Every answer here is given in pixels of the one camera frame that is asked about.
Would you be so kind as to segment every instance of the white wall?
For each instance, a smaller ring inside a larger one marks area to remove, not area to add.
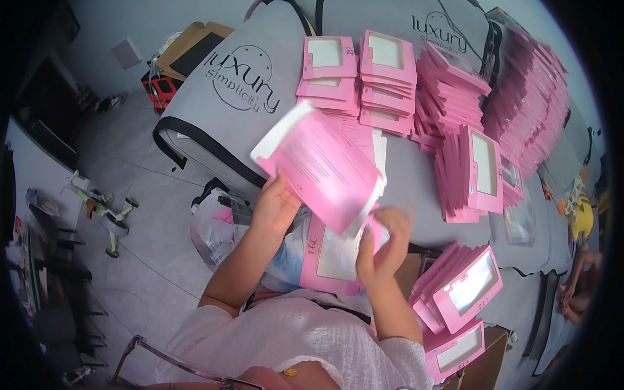
[[[585,122],[595,132],[600,128],[604,131],[596,100],[583,66],[570,41],[550,11],[539,0],[479,0],[479,4],[486,12],[494,7],[502,8],[520,23],[531,36],[547,43],[555,50],[570,72],[567,75],[568,91],[570,97],[576,102]],[[602,156],[605,153],[605,138],[596,134],[594,141]]]
[[[145,63],[167,36],[195,21],[237,28],[253,0],[70,0],[80,32],[59,50],[71,74],[104,98],[143,89]],[[142,61],[123,70],[111,49],[131,38]]]
[[[76,194],[68,190],[60,195],[65,179],[74,172],[43,151],[13,118],[9,119],[4,143],[11,144],[13,150],[15,214],[24,222],[31,220],[31,212],[26,204],[26,190],[34,188],[38,195],[58,204],[61,215],[56,219],[60,227],[75,228],[82,202]],[[73,183],[80,188],[86,188],[89,181],[77,177]]]

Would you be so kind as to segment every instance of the brown cardboard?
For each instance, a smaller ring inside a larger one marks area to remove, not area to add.
[[[394,273],[394,278],[399,284],[405,299],[408,299],[412,293],[412,287],[418,279],[420,267],[421,256],[418,253],[408,253],[405,260],[403,260],[403,264]]]
[[[187,78],[169,66],[173,61],[187,52],[196,43],[201,41],[206,35],[214,32],[221,37],[227,37],[234,29],[223,24],[208,22],[206,26],[202,22],[193,22],[188,26],[169,47],[156,60],[156,66],[161,69],[160,73],[173,79],[186,80]]]
[[[508,333],[497,326],[486,328],[484,333],[485,352],[464,368],[461,390],[494,390],[507,349]]]

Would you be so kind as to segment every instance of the cardboard box flap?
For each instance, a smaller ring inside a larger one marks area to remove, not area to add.
[[[186,80],[186,77],[171,69],[170,65],[186,53],[191,47],[200,42],[209,33],[214,32],[220,37],[227,37],[234,29],[223,24],[208,22],[204,26],[202,22],[193,22],[188,26],[169,47],[156,60],[156,66],[162,70],[162,74],[178,80]]]

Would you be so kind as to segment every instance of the yellow toy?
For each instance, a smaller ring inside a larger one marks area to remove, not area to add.
[[[572,229],[572,238],[578,240],[578,234],[583,233],[583,237],[587,238],[593,227],[593,211],[589,199],[584,193],[578,198],[577,204],[574,206],[572,213],[568,215],[568,222]]]

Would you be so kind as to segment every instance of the black cable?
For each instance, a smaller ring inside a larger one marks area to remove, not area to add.
[[[499,76],[497,74],[495,74],[494,71],[490,67],[487,66],[487,63],[483,60],[483,58],[481,58],[479,53],[477,53],[477,51],[472,47],[470,42],[466,39],[466,36],[464,35],[464,33],[460,29],[457,28],[455,23],[453,23],[453,21],[451,20],[451,17],[449,16],[449,13],[446,12],[446,8],[444,7],[444,4],[442,4],[442,0],[437,0],[437,2],[440,3],[440,7],[442,7],[442,11],[444,12],[444,15],[446,16],[446,19],[448,19],[449,23],[451,24],[451,27],[453,27],[455,30],[457,30],[459,35],[461,35],[461,37],[464,38],[464,40],[466,41],[466,44],[468,45],[468,47],[470,47],[470,50],[472,50],[474,55],[477,56],[477,58],[479,58],[479,60],[481,62],[483,62],[483,65],[485,66],[485,68],[487,70],[489,70],[494,75],[494,77],[496,77],[498,79]],[[491,23],[490,19],[487,17],[487,15],[485,15],[485,13],[483,13],[483,15],[487,19],[488,23]]]

